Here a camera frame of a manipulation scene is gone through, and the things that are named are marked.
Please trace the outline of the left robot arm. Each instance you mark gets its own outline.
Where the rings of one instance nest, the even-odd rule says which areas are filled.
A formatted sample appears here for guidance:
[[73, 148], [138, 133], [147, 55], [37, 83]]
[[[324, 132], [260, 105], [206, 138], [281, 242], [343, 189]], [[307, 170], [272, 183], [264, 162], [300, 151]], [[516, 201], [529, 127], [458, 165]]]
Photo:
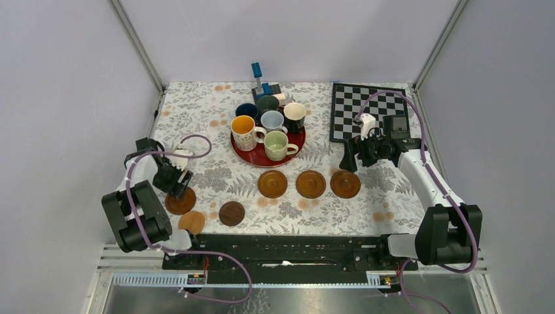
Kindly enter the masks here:
[[121, 184], [101, 199], [116, 244], [125, 253], [149, 247], [138, 220], [151, 244], [161, 245], [171, 239], [170, 218], [156, 191], [184, 200], [193, 175], [187, 169], [187, 157], [195, 155], [187, 149], [166, 152], [159, 141], [148, 137], [138, 139], [135, 145], [137, 151], [124, 159], [126, 172]]

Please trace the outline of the dark brown wooden coaster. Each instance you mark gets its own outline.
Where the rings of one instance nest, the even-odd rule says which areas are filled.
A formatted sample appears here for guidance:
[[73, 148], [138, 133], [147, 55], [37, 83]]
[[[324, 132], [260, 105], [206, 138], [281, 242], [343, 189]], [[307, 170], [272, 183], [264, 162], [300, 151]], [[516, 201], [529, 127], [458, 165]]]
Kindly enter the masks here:
[[236, 226], [242, 222], [244, 217], [244, 206], [236, 201], [226, 202], [219, 210], [219, 220], [225, 226]]

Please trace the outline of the light wooden coaster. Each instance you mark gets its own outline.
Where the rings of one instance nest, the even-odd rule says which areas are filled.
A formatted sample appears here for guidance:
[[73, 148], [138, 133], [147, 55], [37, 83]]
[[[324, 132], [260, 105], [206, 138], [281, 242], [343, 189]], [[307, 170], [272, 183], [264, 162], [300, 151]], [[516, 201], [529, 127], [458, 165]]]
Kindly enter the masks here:
[[178, 229], [186, 230], [192, 235], [198, 235], [204, 229], [205, 216], [198, 211], [189, 211], [181, 216], [177, 224]]

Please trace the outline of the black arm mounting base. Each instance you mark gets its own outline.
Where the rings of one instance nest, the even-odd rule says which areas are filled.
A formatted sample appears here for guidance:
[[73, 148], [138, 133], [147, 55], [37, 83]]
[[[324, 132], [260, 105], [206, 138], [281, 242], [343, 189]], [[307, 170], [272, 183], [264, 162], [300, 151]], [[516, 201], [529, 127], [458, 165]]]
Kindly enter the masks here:
[[385, 236], [200, 234], [193, 238], [202, 255], [165, 254], [163, 270], [206, 270], [209, 284], [245, 284], [244, 272], [231, 260], [207, 252], [233, 256], [249, 272], [254, 284], [363, 284], [367, 272], [395, 275], [403, 258], [389, 254]]

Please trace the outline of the light green mug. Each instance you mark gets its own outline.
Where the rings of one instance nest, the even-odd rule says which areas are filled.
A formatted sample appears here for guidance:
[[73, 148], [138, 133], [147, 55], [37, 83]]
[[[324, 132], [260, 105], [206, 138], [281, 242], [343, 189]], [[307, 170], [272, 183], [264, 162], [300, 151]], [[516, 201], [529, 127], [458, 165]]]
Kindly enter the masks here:
[[288, 136], [281, 131], [271, 131], [264, 137], [264, 151], [271, 161], [282, 161], [287, 156], [299, 152], [296, 144], [289, 142]]

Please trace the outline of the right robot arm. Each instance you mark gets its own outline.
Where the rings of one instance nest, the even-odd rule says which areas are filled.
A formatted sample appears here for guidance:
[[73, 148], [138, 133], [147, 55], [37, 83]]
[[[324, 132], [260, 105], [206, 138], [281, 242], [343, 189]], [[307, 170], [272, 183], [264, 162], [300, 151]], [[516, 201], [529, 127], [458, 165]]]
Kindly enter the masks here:
[[357, 122], [361, 133], [345, 142], [340, 162], [340, 169], [352, 173], [357, 171], [357, 160], [365, 167], [379, 160], [393, 162], [425, 209], [416, 234], [382, 236], [376, 263], [390, 270], [402, 258], [410, 258], [442, 267], [466, 263], [472, 269], [478, 258], [482, 212], [452, 192], [433, 164], [423, 138], [412, 137], [404, 119], [403, 115], [385, 116], [384, 130], [380, 131], [376, 119], [363, 113]]

